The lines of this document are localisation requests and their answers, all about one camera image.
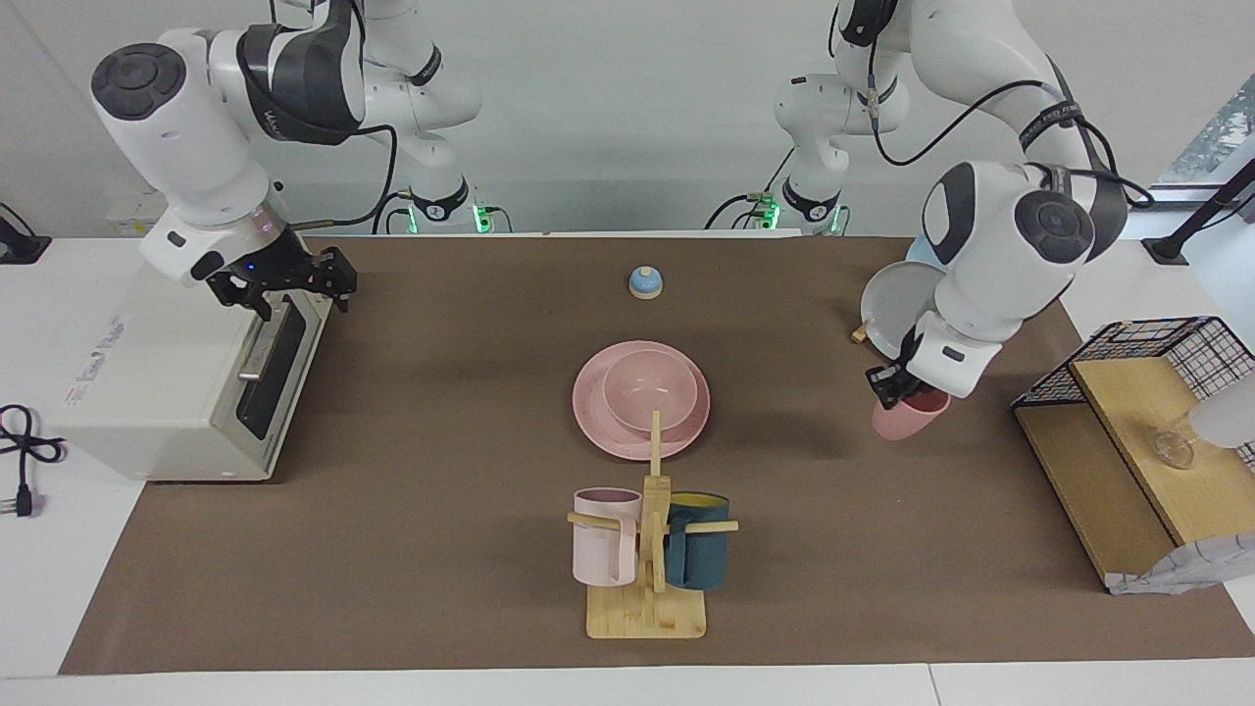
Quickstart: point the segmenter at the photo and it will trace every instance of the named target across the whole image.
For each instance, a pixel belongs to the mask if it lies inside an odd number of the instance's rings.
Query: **green led light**
[[[763,227],[767,229],[776,229],[776,223],[781,219],[781,207],[774,201],[767,209],[767,214],[763,217]]]
[[[488,211],[484,209],[483,206],[476,206],[474,207],[474,219],[476,219],[476,223],[479,226],[479,232],[481,233],[484,233],[484,232],[488,232],[488,231],[492,229],[492,216],[488,214]]]
[[[846,219],[842,222],[841,214],[845,213]],[[828,232],[845,233],[846,224],[850,222],[850,207],[837,206],[837,214],[832,218],[832,224],[828,226]]]

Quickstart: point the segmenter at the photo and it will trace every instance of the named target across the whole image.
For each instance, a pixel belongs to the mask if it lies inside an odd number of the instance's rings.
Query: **white table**
[[[1082,336],[1111,320],[1220,312],[1187,270],[1143,258],[1138,243],[1119,242],[1087,267],[1063,298]],[[136,241],[93,238],[60,240],[34,267],[0,268],[0,401],[59,404],[139,265]],[[177,693],[181,702],[223,705],[639,706],[646,692],[722,706],[1255,703],[1255,660],[55,677],[142,485],[82,454],[34,479],[46,498],[40,515],[0,517],[0,703],[164,703]],[[13,488],[16,459],[6,456],[0,497]],[[1230,592],[1255,624],[1255,579]]]

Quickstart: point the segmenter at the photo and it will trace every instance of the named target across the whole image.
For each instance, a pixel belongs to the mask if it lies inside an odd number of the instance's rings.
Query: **white plate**
[[[902,337],[932,308],[932,291],[945,270],[927,262],[894,262],[876,272],[863,288],[860,310],[867,339],[890,360],[897,359]]]

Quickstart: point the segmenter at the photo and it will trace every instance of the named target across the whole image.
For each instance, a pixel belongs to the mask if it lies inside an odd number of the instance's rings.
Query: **power cord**
[[[501,206],[488,206],[484,208],[487,213],[501,213],[506,216],[506,226],[510,227],[510,232],[515,232],[515,221],[510,218],[510,211],[502,208]]]
[[[837,51],[832,48],[832,40],[837,35],[837,15],[841,13],[841,3],[832,8],[832,21],[828,24],[828,58],[836,59]]]
[[[398,216],[398,214],[400,214],[400,216],[408,216],[409,214],[409,208],[393,208],[392,211],[388,211],[388,217],[384,218],[384,226],[388,228],[388,234],[393,234],[393,231],[392,231],[392,217],[393,216]]]
[[[14,434],[5,429],[4,416],[9,413],[19,413],[26,426],[20,434]],[[64,439],[40,439],[34,435],[35,418],[30,409],[21,405],[5,405],[0,408],[0,441],[9,441],[11,446],[0,448],[0,455],[18,453],[18,497],[13,500],[0,502],[0,514],[16,512],[19,518],[29,518],[35,512],[34,498],[30,494],[30,485],[26,484],[26,459],[34,458],[43,464],[59,464],[65,460]]]
[[[890,164],[894,164],[895,167],[906,167],[906,166],[910,166],[910,164],[914,164],[915,162],[917,162],[921,157],[924,157],[925,154],[927,154],[929,152],[931,152],[934,147],[936,147],[937,144],[940,144],[941,140],[945,139],[946,135],[949,135],[951,132],[954,132],[954,129],[956,127],[959,127],[964,120],[966,120],[968,118],[970,118],[971,114],[975,113],[981,105],[984,105],[985,103],[988,103],[988,102],[993,100],[994,98],[1001,95],[1003,93],[1007,93],[1008,90],[1013,90],[1013,89],[1017,89],[1017,88],[1024,88],[1024,87],[1033,87],[1033,88],[1040,88],[1042,90],[1049,93],[1053,98],[1057,98],[1059,100],[1067,99],[1067,97],[1063,95],[1062,92],[1059,92],[1053,85],[1050,85],[1050,84],[1048,84],[1045,82],[1042,82],[1042,80],[1024,79],[1024,80],[1015,80],[1015,82],[1008,83],[1005,85],[1001,85],[999,88],[995,88],[995,89],[990,90],[989,93],[986,93],[985,95],[983,95],[979,100],[976,100],[975,103],[973,103],[971,105],[969,105],[966,110],[964,110],[958,118],[954,119],[954,122],[951,122],[949,125],[946,125],[946,128],[944,130],[941,130],[940,134],[937,134],[931,142],[929,142],[915,155],[912,155],[909,159],[895,159],[894,157],[891,157],[889,154],[889,152],[885,150],[885,143],[881,140],[881,137],[880,137],[880,98],[878,98],[878,93],[876,90],[876,46],[877,46],[877,44],[878,44],[878,38],[872,40],[872,43],[871,43],[871,53],[867,56],[867,113],[868,113],[868,117],[871,118],[872,137],[876,138],[876,149],[880,150],[880,155],[884,157],[886,162],[889,162]],[[1097,171],[1097,169],[1068,169],[1068,171],[1071,173],[1076,174],[1076,176],[1088,176],[1088,177],[1096,178],[1098,181],[1109,181],[1112,183],[1121,184],[1121,192],[1124,194],[1124,202],[1128,203],[1130,206],[1132,206],[1133,208],[1150,208],[1151,206],[1153,206],[1155,204],[1155,196],[1151,194],[1150,191],[1147,191],[1142,186],[1140,186],[1140,184],[1137,184],[1137,183],[1135,183],[1135,182],[1132,182],[1132,181],[1130,181],[1130,179],[1119,176],[1119,172],[1116,169],[1116,153],[1111,148],[1111,140],[1107,139],[1107,135],[1103,134],[1102,130],[1099,130],[1093,123],[1091,123],[1089,120],[1084,119],[1083,117],[1076,118],[1074,122],[1077,123],[1077,125],[1078,125],[1079,129],[1084,129],[1086,132],[1089,132],[1091,134],[1093,134],[1094,137],[1098,138],[1098,142],[1102,143],[1103,150],[1107,154],[1107,163],[1104,166],[1107,167],[1108,171]],[[1145,201],[1135,201],[1132,197],[1128,196],[1128,191],[1126,191],[1126,187],[1127,188],[1132,188],[1133,191],[1136,191],[1138,194],[1141,194],[1145,198]]]
[[[737,216],[737,218],[732,221],[732,229],[737,229],[738,227],[740,229],[745,229],[747,227],[749,227],[749,219],[753,218],[753,217],[754,217],[754,212],[753,211],[745,211],[744,213]]]
[[[240,73],[241,73],[241,75],[243,75],[243,80],[245,80],[245,83],[248,84],[250,88],[252,88],[255,92],[261,93],[262,95],[266,95],[271,100],[274,100],[274,97],[271,95],[270,90],[267,90],[266,87],[261,85],[261,83],[257,80],[257,76],[252,75],[252,70],[250,70],[248,66],[241,65],[240,66]],[[323,125],[316,125],[316,124],[314,124],[314,123],[311,123],[309,120],[302,119],[299,115],[291,114],[290,112],[287,114],[287,118],[291,119],[292,122],[296,122],[296,123],[301,124],[302,127],[305,127],[307,129],[314,129],[314,130],[319,130],[319,132],[328,132],[328,128],[325,128]],[[301,229],[316,229],[316,228],[323,228],[323,227],[333,227],[333,226],[355,226],[358,223],[364,223],[364,222],[369,221],[370,218],[375,218],[375,222],[378,223],[378,217],[376,216],[380,212],[383,212],[384,207],[388,203],[388,199],[389,199],[389,192],[388,192],[388,189],[392,188],[393,174],[397,171],[397,149],[399,148],[399,142],[400,142],[399,138],[397,137],[397,129],[394,127],[389,125],[389,124],[382,124],[382,125],[368,127],[368,128],[363,128],[363,129],[355,129],[355,130],[348,132],[348,133],[340,132],[339,134],[349,134],[349,135],[353,135],[353,137],[358,137],[358,135],[363,135],[363,134],[374,134],[376,132],[387,132],[392,137],[392,147],[388,149],[388,176],[384,177],[383,193],[379,196],[379,199],[375,201],[374,208],[371,208],[370,211],[368,211],[366,213],[364,213],[361,216],[358,216],[356,218],[345,218],[345,219],[325,218],[325,219],[319,219],[319,221],[302,221],[302,222],[296,222],[296,223],[289,223],[287,227],[290,227],[294,231],[301,231]],[[379,229],[378,224],[375,226],[375,229],[376,231]]]
[[[714,209],[714,213],[710,213],[710,219],[707,221],[705,227],[703,227],[702,229],[710,229],[710,226],[714,224],[714,221],[719,217],[720,213],[732,207],[733,203],[739,203],[742,201],[753,201],[753,197],[750,197],[750,194],[748,193],[742,193],[740,196],[733,196],[732,198],[724,201],[723,203],[719,204],[718,208]]]
[[[398,198],[408,198],[408,197],[409,193],[405,191],[393,191],[392,193],[384,196],[383,201],[380,201],[379,206],[375,208],[374,219],[370,221],[370,234],[375,234],[379,232],[379,219],[384,214],[384,208],[387,208],[389,203],[392,203]]]
[[[788,161],[793,157],[794,152],[797,152],[796,144],[791,147],[789,150],[784,154],[784,158],[781,159],[781,166],[776,167],[776,173],[772,174],[772,178],[767,179],[767,186],[763,187],[763,191],[771,193],[772,184],[776,183],[776,177],[781,176],[781,172],[784,171],[784,164],[787,164]]]
[[[1241,203],[1237,204],[1237,207],[1235,207],[1229,213],[1221,216],[1219,219],[1211,221],[1210,223],[1207,223],[1205,226],[1200,226],[1199,229],[1196,229],[1195,232],[1207,229],[1209,227],[1216,227],[1216,226],[1219,226],[1220,223],[1222,223],[1222,222],[1227,221],[1229,218],[1236,216],[1237,211],[1241,211],[1242,208],[1245,208],[1247,204],[1250,204],[1250,202],[1252,199],[1255,199],[1255,193],[1251,193],[1250,196],[1247,196]]]

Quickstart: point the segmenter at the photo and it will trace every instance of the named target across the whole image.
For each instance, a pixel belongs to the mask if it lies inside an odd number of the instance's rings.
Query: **window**
[[[1237,89],[1199,137],[1194,138],[1160,184],[1219,184],[1255,155],[1255,75]]]

